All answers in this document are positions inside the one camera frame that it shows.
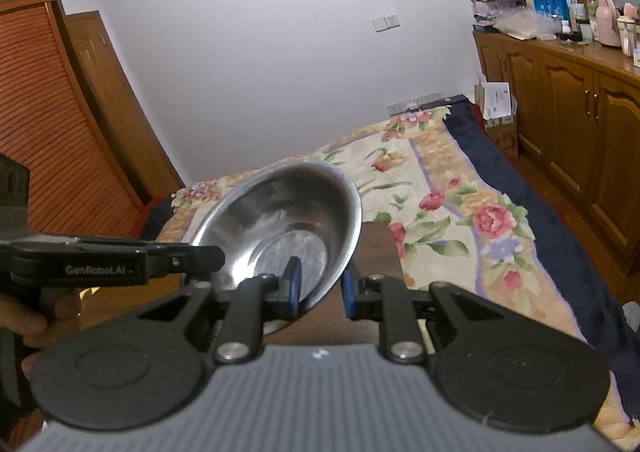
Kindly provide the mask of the left hand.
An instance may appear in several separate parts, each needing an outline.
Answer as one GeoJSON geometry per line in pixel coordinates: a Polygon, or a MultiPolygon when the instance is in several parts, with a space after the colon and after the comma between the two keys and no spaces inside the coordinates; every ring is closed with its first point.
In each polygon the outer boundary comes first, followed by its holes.
{"type": "Polygon", "coordinates": [[[15,299],[6,295],[1,296],[1,327],[20,335],[24,344],[34,352],[26,357],[22,363],[23,374],[29,378],[32,368],[46,349],[62,338],[76,333],[80,328],[80,315],[84,303],[78,289],[71,289],[58,299],[53,308],[53,319],[29,311],[15,299]]]}

